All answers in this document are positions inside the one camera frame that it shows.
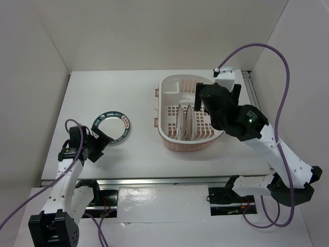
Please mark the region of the plate with dark green rim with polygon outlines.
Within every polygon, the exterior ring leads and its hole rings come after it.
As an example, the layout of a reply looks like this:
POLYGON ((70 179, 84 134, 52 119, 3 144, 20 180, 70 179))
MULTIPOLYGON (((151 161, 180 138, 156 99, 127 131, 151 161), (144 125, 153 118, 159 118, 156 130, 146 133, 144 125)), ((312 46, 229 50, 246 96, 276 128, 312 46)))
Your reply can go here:
POLYGON ((128 137, 131 130, 130 120, 126 115, 118 111, 109 111, 99 115, 93 123, 98 123, 99 129, 107 136, 114 139, 108 146, 121 144, 128 137))

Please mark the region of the plate with orange sunburst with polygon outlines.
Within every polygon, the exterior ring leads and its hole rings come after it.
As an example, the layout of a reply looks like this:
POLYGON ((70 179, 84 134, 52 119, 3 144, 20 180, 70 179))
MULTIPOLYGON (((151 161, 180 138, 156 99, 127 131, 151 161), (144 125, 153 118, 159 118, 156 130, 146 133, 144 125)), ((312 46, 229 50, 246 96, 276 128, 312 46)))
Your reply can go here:
POLYGON ((187 106, 186 112, 186 140, 193 141, 196 137, 196 118, 194 115, 194 110, 192 106, 189 104, 187 106))

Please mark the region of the plate with green red pattern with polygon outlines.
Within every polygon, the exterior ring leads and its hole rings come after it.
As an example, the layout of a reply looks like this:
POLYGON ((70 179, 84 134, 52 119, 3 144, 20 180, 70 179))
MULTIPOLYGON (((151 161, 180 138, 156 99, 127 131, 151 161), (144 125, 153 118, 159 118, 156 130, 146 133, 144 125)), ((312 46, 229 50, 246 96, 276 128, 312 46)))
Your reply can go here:
POLYGON ((176 130, 177 139, 185 140, 186 135, 186 114, 181 104, 178 105, 177 116, 176 116, 176 130))

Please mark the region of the white pink dish rack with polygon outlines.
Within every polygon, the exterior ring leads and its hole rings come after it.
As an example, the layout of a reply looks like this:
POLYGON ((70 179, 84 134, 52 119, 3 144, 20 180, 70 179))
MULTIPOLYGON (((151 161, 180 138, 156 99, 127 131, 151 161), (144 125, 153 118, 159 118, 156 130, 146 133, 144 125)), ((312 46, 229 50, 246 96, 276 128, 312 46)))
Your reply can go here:
POLYGON ((178 74, 164 78, 158 86, 158 117, 155 118, 154 124, 163 139, 164 145, 171 151, 200 151, 209 147, 223 134, 223 131, 215 130, 211 126, 210 116, 204 111, 204 106, 201 106, 200 111, 194 111, 197 128, 195 139, 193 141, 177 139, 176 116, 178 105, 183 106, 185 114, 189 104, 194 110, 197 83, 212 84, 213 82, 202 76, 178 74))

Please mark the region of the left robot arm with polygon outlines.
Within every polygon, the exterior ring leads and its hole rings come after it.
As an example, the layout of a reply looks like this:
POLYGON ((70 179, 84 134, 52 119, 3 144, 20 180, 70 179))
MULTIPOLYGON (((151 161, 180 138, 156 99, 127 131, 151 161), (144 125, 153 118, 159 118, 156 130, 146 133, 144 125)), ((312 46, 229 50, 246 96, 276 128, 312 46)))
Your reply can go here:
POLYGON ((77 246, 79 222, 88 205, 101 201, 96 180, 79 181, 86 160, 96 162, 113 139, 96 127, 67 128, 69 139, 58 154, 58 174, 41 212, 28 222, 34 246, 77 246))

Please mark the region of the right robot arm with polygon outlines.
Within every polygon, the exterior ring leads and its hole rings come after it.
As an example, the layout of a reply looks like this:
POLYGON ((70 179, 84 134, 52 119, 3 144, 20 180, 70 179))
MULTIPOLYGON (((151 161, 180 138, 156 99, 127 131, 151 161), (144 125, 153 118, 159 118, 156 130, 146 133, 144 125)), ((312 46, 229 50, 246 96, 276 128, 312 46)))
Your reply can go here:
POLYGON ((256 107, 239 105, 241 85, 229 91, 217 83, 197 83, 195 110, 205 108, 211 126, 224 131, 251 147, 274 169, 265 176, 233 175, 225 185, 224 195, 230 202, 246 196, 268 196, 285 206, 311 200, 322 169, 303 162, 280 138, 268 119, 256 107))

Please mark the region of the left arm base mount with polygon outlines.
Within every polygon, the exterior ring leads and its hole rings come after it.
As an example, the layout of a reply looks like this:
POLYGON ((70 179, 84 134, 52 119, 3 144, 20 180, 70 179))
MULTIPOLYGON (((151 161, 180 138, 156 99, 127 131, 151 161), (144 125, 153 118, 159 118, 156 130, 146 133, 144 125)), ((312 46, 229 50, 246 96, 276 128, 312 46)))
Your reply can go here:
POLYGON ((118 188, 102 188, 99 186, 80 186, 74 190, 69 215, 76 221, 84 213, 92 215, 96 219, 102 217, 116 218, 119 190, 118 188))

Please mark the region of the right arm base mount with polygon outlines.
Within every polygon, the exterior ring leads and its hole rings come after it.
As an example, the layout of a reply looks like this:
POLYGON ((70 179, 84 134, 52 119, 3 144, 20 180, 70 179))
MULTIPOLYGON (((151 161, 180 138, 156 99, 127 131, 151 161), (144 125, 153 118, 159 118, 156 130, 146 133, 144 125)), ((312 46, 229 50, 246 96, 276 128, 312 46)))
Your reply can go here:
POLYGON ((240 197, 223 187, 210 187, 208 192, 211 216, 242 215, 245 209, 246 214, 257 214, 254 196, 240 197))

